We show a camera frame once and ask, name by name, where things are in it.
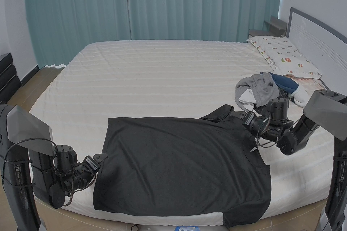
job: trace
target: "mattress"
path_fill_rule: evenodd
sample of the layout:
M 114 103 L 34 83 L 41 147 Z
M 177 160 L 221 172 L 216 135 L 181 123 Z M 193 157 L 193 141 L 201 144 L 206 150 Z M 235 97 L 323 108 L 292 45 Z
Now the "mattress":
M 190 40 L 133 40 L 86 46 L 57 76 L 31 109 L 52 128 L 53 141 L 74 148 L 79 161 L 101 153 L 110 117 L 199 118 L 235 103 L 243 77 L 271 71 L 250 43 Z M 312 93 L 319 88 L 305 81 Z M 302 108 L 291 103 L 289 119 Z M 333 136 L 319 128 L 306 148 L 283 155 L 260 148 L 270 165 L 271 203 L 263 218 L 327 197 L 333 164 Z M 100 219 L 148 225 L 222 225 L 222 213 L 183 217 L 139 217 L 96 211 L 93 189 L 76 193 L 65 209 Z

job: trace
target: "baseboard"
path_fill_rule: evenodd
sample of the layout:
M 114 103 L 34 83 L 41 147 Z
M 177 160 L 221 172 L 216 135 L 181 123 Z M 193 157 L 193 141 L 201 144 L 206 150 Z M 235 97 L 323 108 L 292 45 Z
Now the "baseboard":
M 24 86 L 31 77 L 33 77 L 39 71 L 38 65 L 32 69 L 21 81 L 22 86 Z

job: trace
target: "pillow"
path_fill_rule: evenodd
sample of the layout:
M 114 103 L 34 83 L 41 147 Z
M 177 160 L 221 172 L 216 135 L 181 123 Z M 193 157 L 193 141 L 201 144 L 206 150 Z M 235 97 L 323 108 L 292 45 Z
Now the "pillow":
M 321 77 L 314 64 L 286 37 L 256 36 L 248 41 L 258 49 L 276 74 L 297 78 Z

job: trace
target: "black t-shirt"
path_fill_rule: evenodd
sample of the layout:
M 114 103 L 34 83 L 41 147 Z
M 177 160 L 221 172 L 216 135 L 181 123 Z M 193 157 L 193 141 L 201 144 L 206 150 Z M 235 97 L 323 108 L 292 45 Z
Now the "black t-shirt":
M 110 118 L 94 188 L 96 210 L 135 216 L 223 212 L 256 222 L 271 199 L 270 166 L 224 105 L 201 119 Z

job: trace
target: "blue sticker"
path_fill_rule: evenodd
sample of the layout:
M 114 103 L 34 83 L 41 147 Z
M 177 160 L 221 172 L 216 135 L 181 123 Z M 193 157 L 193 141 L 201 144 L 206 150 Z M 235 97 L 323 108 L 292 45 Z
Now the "blue sticker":
M 176 226 L 175 231 L 200 231 L 199 226 Z

